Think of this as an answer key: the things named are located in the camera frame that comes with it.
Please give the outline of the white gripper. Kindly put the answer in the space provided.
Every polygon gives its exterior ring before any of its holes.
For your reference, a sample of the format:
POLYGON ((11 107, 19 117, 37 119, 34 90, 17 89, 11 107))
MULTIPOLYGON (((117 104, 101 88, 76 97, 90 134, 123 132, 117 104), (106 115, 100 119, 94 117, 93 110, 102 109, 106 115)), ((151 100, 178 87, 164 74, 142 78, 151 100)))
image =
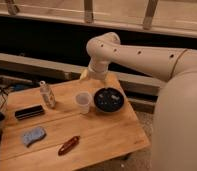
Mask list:
POLYGON ((80 75, 80 80, 84 80, 84 79, 104 80, 105 77, 106 77, 105 73, 99 73, 92 71, 90 69, 84 69, 80 75))

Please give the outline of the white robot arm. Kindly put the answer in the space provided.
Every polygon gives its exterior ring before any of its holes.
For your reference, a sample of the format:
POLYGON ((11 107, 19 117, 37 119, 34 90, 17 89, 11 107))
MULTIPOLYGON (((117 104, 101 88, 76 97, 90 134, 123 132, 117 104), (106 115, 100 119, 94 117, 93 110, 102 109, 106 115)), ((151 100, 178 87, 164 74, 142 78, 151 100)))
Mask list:
POLYGON ((165 82, 154 111, 150 171, 197 171, 197 50, 123 45, 109 32, 90 39, 87 75, 111 62, 165 82))

